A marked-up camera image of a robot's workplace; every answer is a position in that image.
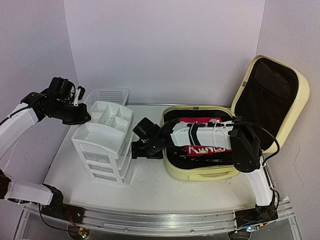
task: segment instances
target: suitcase handle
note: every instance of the suitcase handle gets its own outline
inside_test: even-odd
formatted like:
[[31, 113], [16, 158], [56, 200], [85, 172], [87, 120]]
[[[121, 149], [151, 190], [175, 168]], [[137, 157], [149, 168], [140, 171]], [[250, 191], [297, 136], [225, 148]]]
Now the suitcase handle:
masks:
[[226, 178], [231, 172], [223, 172], [223, 173], [211, 173], [211, 174], [194, 174], [190, 175], [188, 178], [191, 181], [209, 181], [209, 180], [220, 180]]

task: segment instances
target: white basket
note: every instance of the white basket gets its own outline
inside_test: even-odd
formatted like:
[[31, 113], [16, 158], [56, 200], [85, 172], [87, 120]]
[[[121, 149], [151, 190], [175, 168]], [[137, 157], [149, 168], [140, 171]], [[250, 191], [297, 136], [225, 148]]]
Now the white basket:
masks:
[[91, 121], [71, 138], [88, 174], [96, 181], [129, 185], [133, 111], [117, 103], [95, 101], [88, 112]]
[[84, 103], [89, 110], [96, 101], [112, 102], [116, 104], [125, 105], [129, 96], [129, 89], [127, 88], [102, 88], [95, 89], [89, 93], [85, 98]]

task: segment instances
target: suitcase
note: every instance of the suitcase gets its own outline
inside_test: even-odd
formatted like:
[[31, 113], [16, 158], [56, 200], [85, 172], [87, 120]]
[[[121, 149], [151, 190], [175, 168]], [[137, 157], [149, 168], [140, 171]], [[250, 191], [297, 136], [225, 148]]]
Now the suitcase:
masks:
[[[298, 116], [308, 101], [309, 84], [297, 70], [269, 57], [256, 56], [245, 74], [232, 102], [231, 109], [212, 105], [185, 105], [166, 109], [162, 122], [176, 118], [221, 118], [232, 120], [243, 116], [276, 137], [280, 147], [285, 143]], [[265, 132], [254, 129], [264, 154], [277, 150], [275, 142]], [[166, 169], [175, 178], [190, 181], [220, 180], [236, 176], [231, 152], [197, 157], [180, 156], [180, 147], [165, 150]]]

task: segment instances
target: gray wall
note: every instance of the gray wall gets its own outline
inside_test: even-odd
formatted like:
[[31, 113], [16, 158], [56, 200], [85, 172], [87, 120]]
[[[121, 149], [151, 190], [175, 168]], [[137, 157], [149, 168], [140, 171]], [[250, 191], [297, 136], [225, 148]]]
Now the gray wall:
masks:
[[79, 82], [129, 88], [131, 102], [231, 105], [256, 55], [264, 5], [65, 0]]
[[302, 73], [310, 98], [271, 171], [288, 194], [303, 239], [319, 239], [320, 222], [320, 2], [266, 0], [258, 54], [273, 57]]
[[[0, 1], [0, 119], [30, 92], [47, 88], [53, 77], [78, 84], [63, 0]], [[0, 160], [18, 180], [42, 183], [68, 128], [44, 119], [28, 130]], [[21, 205], [0, 201], [1, 239], [13, 237]]]

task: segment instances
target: robotic arm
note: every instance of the robotic arm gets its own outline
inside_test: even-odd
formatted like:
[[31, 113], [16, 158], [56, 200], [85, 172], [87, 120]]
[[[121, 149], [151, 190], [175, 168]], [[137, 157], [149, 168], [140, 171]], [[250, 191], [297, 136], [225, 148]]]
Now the robotic arm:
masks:
[[[18, 138], [45, 116], [61, 119], [65, 125], [79, 125], [91, 120], [84, 103], [78, 104], [85, 89], [60, 77], [54, 77], [41, 93], [31, 92], [0, 123], [0, 159]], [[18, 203], [39, 203], [63, 209], [63, 195], [55, 187], [20, 182], [0, 170], [0, 199]]]
[[211, 119], [205, 123], [198, 123], [196, 118], [177, 118], [159, 127], [144, 118], [133, 129], [140, 139], [132, 143], [132, 156], [162, 158], [159, 153], [170, 146], [183, 147], [187, 157], [231, 152], [233, 165], [248, 179], [256, 203], [253, 209], [235, 212], [238, 229], [257, 229], [278, 218], [277, 191], [265, 168], [260, 140], [250, 125], [254, 124], [242, 117], [226, 122]]

